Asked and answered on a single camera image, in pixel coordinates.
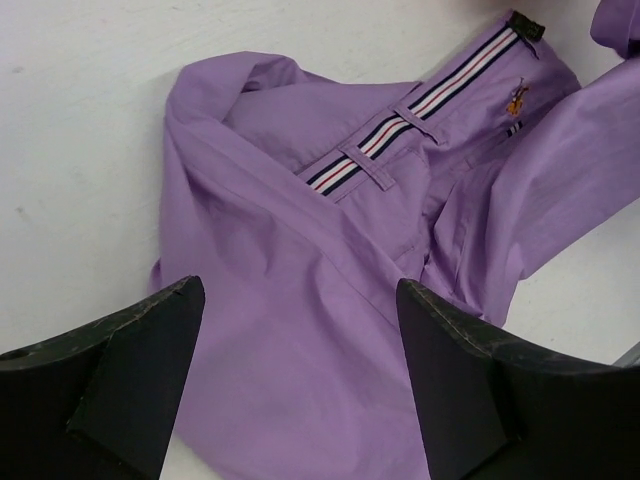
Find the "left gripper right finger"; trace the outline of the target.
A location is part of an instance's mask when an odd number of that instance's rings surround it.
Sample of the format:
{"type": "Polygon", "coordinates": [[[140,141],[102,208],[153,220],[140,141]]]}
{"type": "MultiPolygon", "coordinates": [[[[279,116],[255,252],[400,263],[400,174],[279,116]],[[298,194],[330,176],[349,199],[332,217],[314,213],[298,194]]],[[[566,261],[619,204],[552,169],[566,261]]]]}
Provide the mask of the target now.
{"type": "Polygon", "coordinates": [[[398,320],[434,479],[635,479],[639,370],[568,356],[412,280],[398,320]]]}

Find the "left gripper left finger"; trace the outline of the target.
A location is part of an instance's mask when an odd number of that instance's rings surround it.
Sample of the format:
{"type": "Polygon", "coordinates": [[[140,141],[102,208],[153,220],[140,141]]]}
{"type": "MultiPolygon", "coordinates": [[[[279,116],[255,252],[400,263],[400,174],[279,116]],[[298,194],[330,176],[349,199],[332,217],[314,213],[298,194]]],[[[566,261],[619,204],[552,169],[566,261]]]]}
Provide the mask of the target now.
{"type": "Polygon", "coordinates": [[[204,304],[188,276],[2,354],[2,478],[159,478],[204,304]]]}

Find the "purple trousers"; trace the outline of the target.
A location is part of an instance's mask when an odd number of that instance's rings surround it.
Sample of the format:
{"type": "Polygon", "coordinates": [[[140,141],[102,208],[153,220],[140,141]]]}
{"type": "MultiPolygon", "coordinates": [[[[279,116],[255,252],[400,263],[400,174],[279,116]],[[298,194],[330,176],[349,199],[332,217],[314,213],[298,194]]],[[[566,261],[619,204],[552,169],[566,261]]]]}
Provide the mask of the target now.
{"type": "Polygon", "coordinates": [[[512,11],[432,79],[240,52],[182,69],[151,285],[202,279],[176,429],[225,479],[424,479],[395,290],[502,326],[517,283],[639,196],[639,5],[587,86],[512,11]]]}

